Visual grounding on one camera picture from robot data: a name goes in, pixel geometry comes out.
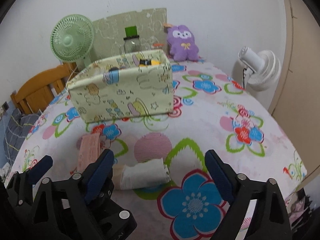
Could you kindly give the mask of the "white beige sock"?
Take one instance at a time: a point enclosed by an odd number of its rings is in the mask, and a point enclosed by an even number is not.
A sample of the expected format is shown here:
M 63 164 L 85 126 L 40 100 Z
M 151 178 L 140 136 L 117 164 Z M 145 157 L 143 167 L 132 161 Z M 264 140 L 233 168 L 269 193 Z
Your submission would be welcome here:
M 117 190 L 154 187 L 170 181 L 170 173 L 163 159 L 152 159 L 135 166 L 114 164 L 112 181 Z

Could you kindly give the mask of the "jar of cotton swabs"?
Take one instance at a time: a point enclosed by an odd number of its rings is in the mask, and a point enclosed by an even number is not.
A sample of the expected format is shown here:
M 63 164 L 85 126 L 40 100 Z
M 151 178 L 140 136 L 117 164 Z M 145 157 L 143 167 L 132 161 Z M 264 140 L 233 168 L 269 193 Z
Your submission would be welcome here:
M 154 50 L 164 50 L 165 44 L 163 43 L 154 43 L 152 49 Z

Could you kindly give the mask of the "floral tablecloth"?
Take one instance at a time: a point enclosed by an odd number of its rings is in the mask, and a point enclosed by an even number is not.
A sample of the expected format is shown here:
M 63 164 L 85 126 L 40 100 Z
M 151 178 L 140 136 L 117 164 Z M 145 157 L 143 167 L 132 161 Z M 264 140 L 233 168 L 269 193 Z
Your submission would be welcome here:
M 133 166 L 162 159 L 170 181 L 161 186 L 115 191 L 113 200 L 137 222 L 131 239 L 208 239 L 227 212 L 204 164 L 213 149 L 235 172 L 253 180 L 274 178 L 289 198 L 307 170 L 276 120 L 231 77 L 208 62 L 173 63 L 171 113 L 154 115 L 155 97 L 114 85 L 107 98 L 97 85 L 85 88 L 84 103 L 59 94 L 28 129 L 13 171 L 32 168 L 50 155 L 47 176 L 69 178 L 76 172 L 85 135 L 102 137 L 114 162 Z

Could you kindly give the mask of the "grey plaid pillow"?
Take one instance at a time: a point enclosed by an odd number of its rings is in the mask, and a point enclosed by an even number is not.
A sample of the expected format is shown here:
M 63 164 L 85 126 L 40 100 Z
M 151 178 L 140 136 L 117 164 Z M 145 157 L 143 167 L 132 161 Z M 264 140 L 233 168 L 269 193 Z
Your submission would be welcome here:
M 3 140 L 5 157 L 10 165 L 14 163 L 25 139 L 28 139 L 38 130 L 36 122 L 40 115 L 41 111 L 33 114 L 22 114 L 19 109 L 15 109 L 11 113 Z

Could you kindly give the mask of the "white standing fan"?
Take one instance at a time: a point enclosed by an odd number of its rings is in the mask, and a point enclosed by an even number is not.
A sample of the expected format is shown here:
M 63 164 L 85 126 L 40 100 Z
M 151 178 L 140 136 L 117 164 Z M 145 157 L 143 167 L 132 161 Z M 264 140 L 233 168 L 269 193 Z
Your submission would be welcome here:
M 280 58 L 270 49 L 256 52 L 248 46 L 238 48 L 232 56 L 232 78 L 272 113 L 283 88 L 283 66 Z

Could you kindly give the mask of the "pink mask pack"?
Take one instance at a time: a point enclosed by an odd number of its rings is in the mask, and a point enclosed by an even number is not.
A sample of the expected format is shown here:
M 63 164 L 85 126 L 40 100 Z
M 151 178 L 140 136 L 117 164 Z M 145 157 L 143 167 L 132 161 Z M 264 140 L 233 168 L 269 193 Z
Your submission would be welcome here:
M 94 163 L 100 155 L 100 134 L 92 133 L 84 135 L 81 140 L 78 156 L 77 171 L 82 173 L 91 163 Z

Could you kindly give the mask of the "beige door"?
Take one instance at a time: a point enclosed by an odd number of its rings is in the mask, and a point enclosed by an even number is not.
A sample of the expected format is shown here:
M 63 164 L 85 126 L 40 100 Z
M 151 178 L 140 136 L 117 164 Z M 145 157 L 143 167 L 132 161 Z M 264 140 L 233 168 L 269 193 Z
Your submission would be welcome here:
M 303 0 L 284 0 L 286 49 L 273 117 L 299 153 L 306 186 L 319 175 L 319 25 Z

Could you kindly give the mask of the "wall power outlet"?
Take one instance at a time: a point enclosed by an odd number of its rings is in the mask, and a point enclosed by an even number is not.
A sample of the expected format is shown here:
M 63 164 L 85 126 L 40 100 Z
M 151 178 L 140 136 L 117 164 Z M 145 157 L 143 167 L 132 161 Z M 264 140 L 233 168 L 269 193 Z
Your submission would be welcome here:
M 8 103 L 7 102 L 3 103 L 3 105 L 2 105 L 3 112 L 6 112 L 8 109 L 9 109 Z

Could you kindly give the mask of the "patterned cardboard panel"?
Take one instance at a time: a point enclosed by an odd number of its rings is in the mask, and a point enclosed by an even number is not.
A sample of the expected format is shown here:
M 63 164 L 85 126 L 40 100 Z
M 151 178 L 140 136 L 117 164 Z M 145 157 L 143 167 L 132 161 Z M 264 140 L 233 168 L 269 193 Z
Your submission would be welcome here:
M 125 42 L 125 28 L 133 26 L 137 28 L 142 50 L 153 49 L 156 44 L 167 50 L 167 34 L 163 26 L 166 22 L 166 8 L 130 11 L 93 21 L 95 35 L 91 61 L 119 55 Z

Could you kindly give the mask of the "glass mason jar mug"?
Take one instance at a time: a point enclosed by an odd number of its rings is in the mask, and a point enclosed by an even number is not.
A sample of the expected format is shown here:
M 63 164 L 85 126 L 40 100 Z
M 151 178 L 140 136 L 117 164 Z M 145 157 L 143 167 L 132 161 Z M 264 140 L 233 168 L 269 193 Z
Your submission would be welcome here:
M 134 53 L 141 51 L 139 35 L 124 38 L 124 51 L 125 53 Z

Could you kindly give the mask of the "purple plush bunny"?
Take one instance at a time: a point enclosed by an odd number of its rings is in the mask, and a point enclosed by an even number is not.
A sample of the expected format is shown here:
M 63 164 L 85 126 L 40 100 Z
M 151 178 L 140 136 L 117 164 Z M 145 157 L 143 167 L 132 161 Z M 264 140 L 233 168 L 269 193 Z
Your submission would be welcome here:
M 169 54 L 176 62 L 198 61 L 199 48 L 195 37 L 185 25 L 172 26 L 167 29 Z

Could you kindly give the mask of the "cartoon print fabric storage box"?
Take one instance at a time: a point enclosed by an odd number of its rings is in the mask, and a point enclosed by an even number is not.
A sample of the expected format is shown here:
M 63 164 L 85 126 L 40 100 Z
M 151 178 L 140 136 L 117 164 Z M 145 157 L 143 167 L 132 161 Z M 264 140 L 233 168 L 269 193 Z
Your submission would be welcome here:
M 161 64 L 139 67 L 140 59 Z M 112 67 L 120 70 L 109 72 Z M 69 80 L 66 89 L 86 123 L 165 114 L 174 109 L 172 68 L 163 50 L 97 60 Z

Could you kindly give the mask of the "green desk fan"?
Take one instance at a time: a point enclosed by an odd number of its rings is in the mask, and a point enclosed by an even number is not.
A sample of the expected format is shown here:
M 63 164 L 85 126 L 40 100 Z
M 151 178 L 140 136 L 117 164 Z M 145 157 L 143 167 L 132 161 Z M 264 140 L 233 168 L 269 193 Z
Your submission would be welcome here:
M 95 29 L 92 21 L 84 15 L 65 16 L 52 30 L 50 48 L 62 62 L 91 64 L 90 52 L 93 47 Z

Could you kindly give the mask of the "green cup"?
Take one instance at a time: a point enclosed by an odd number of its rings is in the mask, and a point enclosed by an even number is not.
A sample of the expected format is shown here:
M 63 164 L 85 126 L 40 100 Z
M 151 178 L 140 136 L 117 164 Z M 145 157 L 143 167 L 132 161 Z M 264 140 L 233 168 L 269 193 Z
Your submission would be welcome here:
M 137 27 L 136 26 L 130 26 L 130 27 L 125 27 L 125 34 L 126 38 L 137 36 Z

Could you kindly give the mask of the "yellow snack packet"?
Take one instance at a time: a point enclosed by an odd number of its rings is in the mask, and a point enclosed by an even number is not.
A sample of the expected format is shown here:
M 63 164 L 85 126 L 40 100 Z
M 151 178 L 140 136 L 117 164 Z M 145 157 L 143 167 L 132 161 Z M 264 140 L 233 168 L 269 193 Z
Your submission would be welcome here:
M 157 66 L 160 65 L 161 62 L 152 59 L 140 59 L 139 60 L 139 67 L 147 67 L 147 66 Z

